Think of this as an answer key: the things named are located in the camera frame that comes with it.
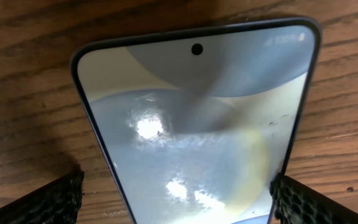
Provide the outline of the Galaxy smartphone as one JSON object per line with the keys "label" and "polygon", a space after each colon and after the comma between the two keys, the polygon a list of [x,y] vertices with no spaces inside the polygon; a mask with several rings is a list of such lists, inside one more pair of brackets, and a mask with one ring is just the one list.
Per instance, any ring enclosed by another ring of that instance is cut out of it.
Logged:
{"label": "Galaxy smartphone", "polygon": [[270,223],[321,38],[292,16],[79,48],[70,73],[131,222]]}

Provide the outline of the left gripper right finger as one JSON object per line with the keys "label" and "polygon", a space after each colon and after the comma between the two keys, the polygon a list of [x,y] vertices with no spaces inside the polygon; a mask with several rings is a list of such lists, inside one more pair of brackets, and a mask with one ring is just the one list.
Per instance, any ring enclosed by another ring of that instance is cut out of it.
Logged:
{"label": "left gripper right finger", "polygon": [[269,192],[281,224],[358,224],[358,213],[289,176],[277,174]]}

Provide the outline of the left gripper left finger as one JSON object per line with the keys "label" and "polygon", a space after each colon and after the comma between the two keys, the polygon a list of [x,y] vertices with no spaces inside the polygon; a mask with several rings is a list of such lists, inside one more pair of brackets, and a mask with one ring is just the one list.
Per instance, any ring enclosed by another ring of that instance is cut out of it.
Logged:
{"label": "left gripper left finger", "polygon": [[0,224],[77,222],[85,173],[79,168],[0,208]]}

